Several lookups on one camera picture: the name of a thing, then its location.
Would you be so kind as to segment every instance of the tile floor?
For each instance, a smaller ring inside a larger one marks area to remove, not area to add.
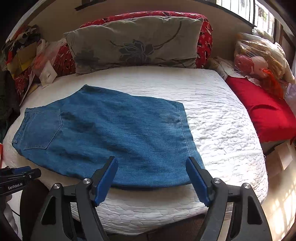
[[[268,220],[273,241],[280,241],[288,232],[295,220],[296,211],[296,160],[278,175],[269,181],[268,194],[263,210]],[[21,192],[13,194],[8,202],[11,209],[20,213]],[[18,227],[18,236],[21,238],[20,217],[13,214]],[[224,241],[227,235],[230,220],[223,223],[218,241]]]

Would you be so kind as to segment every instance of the denim fabric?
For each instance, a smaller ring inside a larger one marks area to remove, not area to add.
[[[115,156],[113,186],[188,184],[189,156],[204,168],[183,104],[88,85],[47,106],[27,108],[12,145],[37,165],[79,179]]]

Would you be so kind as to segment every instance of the white quilted bedspread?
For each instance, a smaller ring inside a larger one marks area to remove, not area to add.
[[[58,78],[44,89],[39,87],[22,104],[21,116],[10,127],[3,142],[4,162],[8,166],[36,167],[11,145],[25,108],[65,98],[84,84],[183,103],[197,150],[210,174],[230,185],[250,183],[259,201],[265,199],[267,173],[254,126],[245,107],[212,70],[138,66]],[[56,182],[64,186],[78,182],[44,168],[41,171],[40,180],[49,188]],[[76,204],[71,206],[74,217],[79,218]],[[97,208],[105,230],[121,234],[143,233],[206,211],[192,185],[154,191],[111,188],[106,200]],[[226,218],[229,218],[231,206],[227,211]]]

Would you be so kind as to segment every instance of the pillowcase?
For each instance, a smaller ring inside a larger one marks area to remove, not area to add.
[[[79,28],[65,37],[79,74],[136,65],[196,68],[202,23],[147,16]]]

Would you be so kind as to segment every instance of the folded blue jeans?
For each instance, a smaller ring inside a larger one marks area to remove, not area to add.
[[[113,186],[189,184],[185,161],[202,159],[183,104],[84,85],[71,96],[25,110],[13,147],[46,169],[83,179],[118,158]]]

